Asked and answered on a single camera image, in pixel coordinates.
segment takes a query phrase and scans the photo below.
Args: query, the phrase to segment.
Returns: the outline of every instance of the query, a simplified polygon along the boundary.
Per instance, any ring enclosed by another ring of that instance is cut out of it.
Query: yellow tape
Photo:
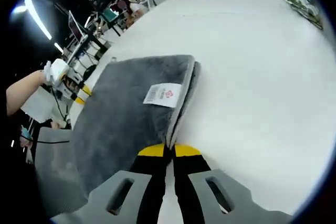
[[[84,85],[84,87],[82,89],[86,94],[88,94],[90,96],[92,95],[92,92],[90,91],[88,86]]]
[[[187,145],[175,145],[176,157],[201,155],[199,150]]]
[[[64,76],[65,76],[65,73],[63,73],[63,74],[59,77],[59,80],[62,81]]]
[[[138,153],[138,156],[163,157],[164,144],[156,144],[146,147]]]
[[[81,98],[77,97],[75,99],[75,102],[79,103],[79,104],[85,104],[85,101],[83,101]]]

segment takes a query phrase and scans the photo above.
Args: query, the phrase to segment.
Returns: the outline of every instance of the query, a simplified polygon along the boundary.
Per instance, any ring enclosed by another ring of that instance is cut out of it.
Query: fluorescent light
[[[31,14],[31,16],[33,17],[34,21],[36,22],[36,24],[38,25],[38,27],[42,30],[42,32],[47,36],[47,38],[49,40],[51,40],[52,36],[51,34],[48,32],[48,30],[46,29],[46,27],[44,26],[44,24],[42,23],[40,17],[37,15],[37,12],[34,8],[33,2],[32,0],[25,0],[25,5],[27,6],[27,9],[29,11],[29,13]]]
[[[84,28],[86,28],[86,26],[88,25],[90,19],[91,19],[91,16],[89,16],[88,19],[86,20],[85,25],[84,25]]]
[[[25,5],[20,5],[20,6],[15,7],[12,10],[12,13],[13,14],[24,13],[25,11],[27,11],[27,7]]]
[[[63,54],[63,49],[59,46],[59,44],[54,43],[54,46]]]

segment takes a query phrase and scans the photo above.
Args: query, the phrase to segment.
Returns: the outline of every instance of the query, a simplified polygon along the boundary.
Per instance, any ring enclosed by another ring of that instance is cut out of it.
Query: gray towel
[[[173,145],[194,65],[189,55],[107,65],[72,134],[76,164],[87,195],[117,171],[129,169],[143,148],[164,142]],[[149,88],[159,83],[182,85],[175,108],[143,104]]]
[[[177,121],[174,125],[172,139],[170,140],[170,142],[167,142],[167,146],[170,149],[173,148],[173,146],[176,142],[177,133],[179,132],[180,128],[183,125],[183,120],[184,120],[185,114],[187,113],[189,105],[192,101],[192,98],[194,97],[194,92],[195,92],[197,84],[198,84],[198,78],[199,78],[200,73],[201,73],[201,64],[199,62],[195,62],[194,71],[193,71],[193,74],[191,76],[188,92],[187,92],[187,95],[184,99],[184,103],[183,103],[182,108],[180,110]]]

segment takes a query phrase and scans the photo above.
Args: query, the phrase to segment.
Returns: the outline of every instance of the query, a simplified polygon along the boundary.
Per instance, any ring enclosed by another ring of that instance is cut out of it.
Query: white label
[[[144,104],[156,104],[169,108],[176,107],[181,92],[181,84],[161,83],[152,85],[143,101]]]

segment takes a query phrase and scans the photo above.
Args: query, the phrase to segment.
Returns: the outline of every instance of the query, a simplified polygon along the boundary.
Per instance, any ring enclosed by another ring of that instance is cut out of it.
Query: black cable
[[[93,43],[92,42],[90,42],[90,45],[91,45],[91,47],[93,47],[95,50],[97,50],[97,51],[99,51],[100,49],[98,49],[97,47],[95,47],[94,45],[93,45]]]
[[[91,61],[92,65],[96,65],[92,60],[91,57],[95,58],[93,55],[89,54],[88,52],[85,51],[85,54],[88,56],[89,60]]]
[[[79,60],[79,58],[77,58],[78,62],[85,68],[85,70],[87,70],[88,68],[85,67],[85,65]]]
[[[111,42],[111,41],[106,40],[106,39],[104,39],[104,38],[100,38],[100,39],[105,40],[105,41],[108,42],[108,43],[114,44],[114,42]]]
[[[33,142],[33,143],[43,143],[43,144],[61,144],[61,143],[69,143],[70,141],[59,141],[59,142],[44,142],[44,141],[34,141],[34,140],[31,140],[31,139],[28,139],[27,137],[25,136],[22,136],[21,137],[25,138],[26,140],[30,141],[30,142]]]
[[[77,60],[78,60],[78,62],[82,65],[82,67],[84,67],[85,68],[85,70],[87,70],[88,68],[87,67],[85,67],[85,65],[79,60],[79,57],[75,57]]]
[[[56,103],[57,103],[57,108],[58,108],[58,111],[59,111],[59,113],[61,114],[61,116],[62,116],[63,120],[64,120],[65,122],[67,122],[67,120],[66,120],[66,117],[65,117],[65,116],[63,116],[63,114],[62,114],[62,112],[61,112],[61,108],[60,108],[60,106],[59,106],[59,104],[58,104],[58,101],[57,101],[56,95],[55,95],[55,93],[54,93],[54,90],[53,90],[52,88],[51,88],[51,92],[52,92],[52,94],[53,94],[53,96],[54,96],[54,98],[55,98],[55,100],[56,100]]]

